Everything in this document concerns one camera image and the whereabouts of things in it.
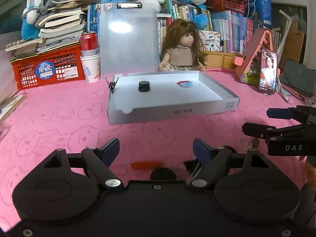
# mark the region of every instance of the red can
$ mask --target red can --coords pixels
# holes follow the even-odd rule
[[[100,53],[98,36],[95,32],[85,32],[80,37],[81,56],[93,56]]]

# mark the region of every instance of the woman on phone screen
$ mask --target woman on phone screen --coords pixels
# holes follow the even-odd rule
[[[276,85],[277,71],[274,68],[274,59],[271,54],[266,54],[265,62],[267,67],[261,69],[261,72],[265,78],[265,86],[274,90]]]

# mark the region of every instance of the red basket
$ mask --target red basket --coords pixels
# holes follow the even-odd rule
[[[51,62],[55,67],[55,74],[49,79],[37,77],[35,69],[43,61]],[[23,60],[11,62],[18,89],[24,90],[44,85],[70,82],[75,80],[84,80],[84,72],[80,61],[80,44],[62,48],[59,50],[39,54]],[[67,76],[64,70],[71,71],[74,74]]]
[[[244,0],[206,0],[210,11],[233,11],[245,15],[246,2]]]

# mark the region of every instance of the smartphone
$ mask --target smartphone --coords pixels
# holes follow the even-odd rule
[[[261,68],[259,90],[273,94],[277,85],[277,54],[268,49],[261,49]]]

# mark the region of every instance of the pink tablecloth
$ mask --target pink tablecloth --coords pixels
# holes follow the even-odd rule
[[[201,138],[213,147],[230,145],[244,153],[251,137],[241,127],[245,122],[285,127],[294,120],[269,119],[270,107],[287,108],[278,95],[265,96],[256,87],[236,82],[231,74],[212,72],[212,77],[240,97],[238,110],[144,124],[110,126],[106,105],[106,82],[77,81],[26,90],[26,99],[1,126],[0,136],[0,227],[10,229],[19,217],[12,204],[12,191],[40,161],[55,148],[69,153],[85,147],[100,147],[118,137],[120,154],[111,170],[125,183],[147,180],[150,172],[134,171],[130,164],[140,160],[160,160],[174,167],[178,178],[187,177],[181,163],[191,159],[192,143]],[[260,151],[267,154],[262,141]],[[304,164],[296,157],[270,157],[301,188],[305,183]]]

